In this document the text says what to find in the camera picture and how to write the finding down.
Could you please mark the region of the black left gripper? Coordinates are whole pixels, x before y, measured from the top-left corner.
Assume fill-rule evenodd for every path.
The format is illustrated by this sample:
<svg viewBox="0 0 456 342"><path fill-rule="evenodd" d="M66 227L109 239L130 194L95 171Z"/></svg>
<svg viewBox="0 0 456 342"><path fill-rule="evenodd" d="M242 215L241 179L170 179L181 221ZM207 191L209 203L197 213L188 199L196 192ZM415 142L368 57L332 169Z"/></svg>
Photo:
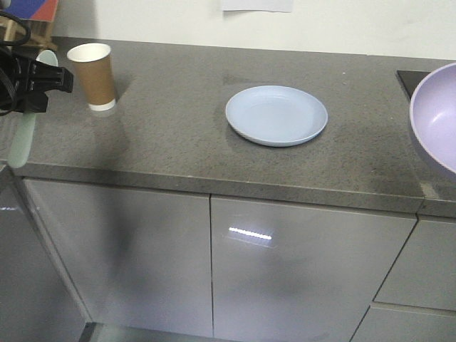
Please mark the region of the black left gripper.
<svg viewBox="0 0 456 342"><path fill-rule="evenodd" d="M10 46L1 45L1 71L3 71L14 86L20 100L20 113L45 113L48 107L50 90L65 93L73 92L73 74L64 67L42 63L28 56L14 53ZM1 82L1 114L6 111L8 93Z"/></svg>

